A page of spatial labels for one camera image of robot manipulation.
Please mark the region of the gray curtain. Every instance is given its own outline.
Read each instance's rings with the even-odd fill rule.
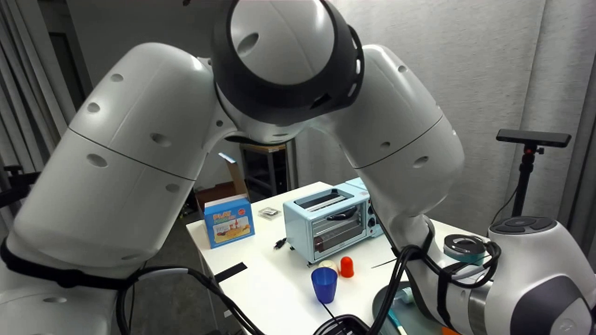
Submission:
[[[75,115],[35,0],[0,0],[0,190],[4,166],[41,171]],[[0,235],[18,207],[0,209]]]
[[[536,158],[524,207],[525,215],[558,217],[594,62],[594,1],[334,4],[363,44],[388,46],[409,65],[458,131],[465,178],[430,217],[486,232],[515,189],[521,156],[520,147],[495,140],[500,128],[573,136],[568,148],[547,148]],[[326,135],[308,130],[296,146],[300,185],[355,176]],[[502,212],[507,215],[511,207]]]

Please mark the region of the toy box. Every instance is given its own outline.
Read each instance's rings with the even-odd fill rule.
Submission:
[[[211,248],[254,235],[253,214],[246,194],[208,202],[204,214]]]

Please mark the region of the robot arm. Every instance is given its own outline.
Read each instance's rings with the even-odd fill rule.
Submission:
[[[161,248],[217,141],[276,144],[307,126],[341,144],[396,250],[423,246],[432,232],[424,213],[446,197],[464,155],[413,72],[383,46],[361,48],[325,1],[234,1],[213,34],[212,68],[144,44],[106,74],[21,208],[8,250],[126,278]],[[493,282],[446,287],[448,322],[459,333],[589,334],[596,278],[587,260],[560,224],[529,229],[491,229],[503,250]],[[455,262],[434,243],[427,254],[442,268]],[[0,265],[3,334],[109,332],[114,291],[65,289]],[[417,305],[446,324],[437,275],[421,260],[407,271]],[[564,293],[544,300],[553,287]]]

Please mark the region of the blue cup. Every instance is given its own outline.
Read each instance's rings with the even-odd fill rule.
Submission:
[[[312,271],[311,280],[316,298],[322,303],[332,302],[337,288],[337,272],[331,268],[318,268]]]

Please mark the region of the toaster oven handle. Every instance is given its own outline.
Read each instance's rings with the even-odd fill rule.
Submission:
[[[327,217],[327,221],[341,221],[345,219],[349,219],[354,216],[354,214],[358,211],[358,207],[354,206],[348,210],[345,210],[341,213],[330,215]]]

